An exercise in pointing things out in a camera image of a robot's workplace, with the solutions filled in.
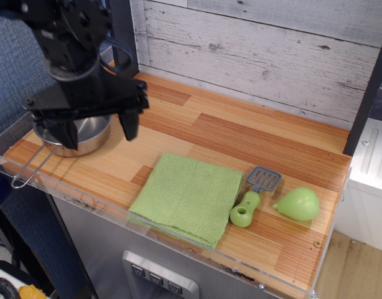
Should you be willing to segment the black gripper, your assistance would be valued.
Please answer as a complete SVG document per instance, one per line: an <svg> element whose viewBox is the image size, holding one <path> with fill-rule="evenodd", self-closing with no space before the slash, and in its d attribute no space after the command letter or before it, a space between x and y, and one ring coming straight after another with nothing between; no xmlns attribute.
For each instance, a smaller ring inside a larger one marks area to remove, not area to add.
<svg viewBox="0 0 382 299"><path fill-rule="evenodd" d="M55 80L49 88L27 97L22 106L43 122L47 140L78 149L75 120L118 114L125 137L137 137L139 116L149 108L145 82L114 75L96 60L81 71L66 70L48 60L44 67Z"/></svg>

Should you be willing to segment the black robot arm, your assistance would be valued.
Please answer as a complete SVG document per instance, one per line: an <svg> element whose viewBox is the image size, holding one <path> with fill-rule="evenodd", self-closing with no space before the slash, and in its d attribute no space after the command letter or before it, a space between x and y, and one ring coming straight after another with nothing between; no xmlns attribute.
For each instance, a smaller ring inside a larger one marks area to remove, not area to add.
<svg viewBox="0 0 382 299"><path fill-rule="evenodd" d="M133 56L108 35L113 22L101 1L0 1L0 16L31 29L55 80L24 100L36 127L75 150L77 120L115 113L126 139L137 136L139 115L149 106L147 85L122 76Z"/></svg>

